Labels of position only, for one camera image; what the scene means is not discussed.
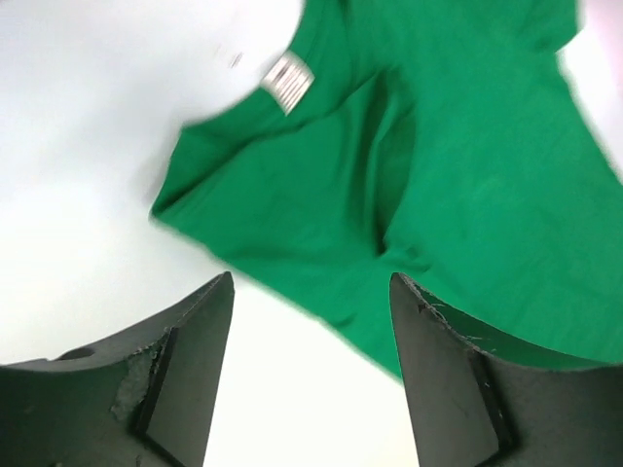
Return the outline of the green t shirt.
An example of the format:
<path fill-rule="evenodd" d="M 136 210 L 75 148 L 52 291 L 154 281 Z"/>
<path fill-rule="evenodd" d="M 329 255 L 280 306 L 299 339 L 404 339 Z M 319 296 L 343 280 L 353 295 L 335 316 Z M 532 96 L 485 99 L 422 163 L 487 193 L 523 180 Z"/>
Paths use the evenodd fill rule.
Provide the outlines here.
<path fill-rule="evenodd" d="M 310 1 L 311 77 L 182 129 L 155 219 L 399 370 L 401 272 L 513 337 L 622 360 L 622 186 L 556 54 L 572 1 Z"/>

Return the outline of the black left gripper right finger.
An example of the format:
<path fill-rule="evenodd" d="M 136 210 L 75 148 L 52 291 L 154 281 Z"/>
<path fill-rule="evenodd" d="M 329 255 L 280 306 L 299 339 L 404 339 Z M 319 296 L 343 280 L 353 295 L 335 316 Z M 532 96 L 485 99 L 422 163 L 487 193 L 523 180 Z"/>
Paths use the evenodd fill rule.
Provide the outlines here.
<path fill-rule="evenodd" d="M 618 466 L 622 369 L 515 338 L 397 273 L 393 330 L 422 466 Z"/>

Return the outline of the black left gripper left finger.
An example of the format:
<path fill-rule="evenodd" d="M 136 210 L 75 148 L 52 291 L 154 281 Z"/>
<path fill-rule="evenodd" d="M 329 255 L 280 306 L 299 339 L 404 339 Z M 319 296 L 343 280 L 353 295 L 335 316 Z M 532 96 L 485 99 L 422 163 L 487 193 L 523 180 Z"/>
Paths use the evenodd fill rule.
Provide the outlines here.
<path fill-rule="evenodd" d="M 200 466 L 230 331 L 234 281 L 100 341 L 1 370 L 5 466 Z"/>

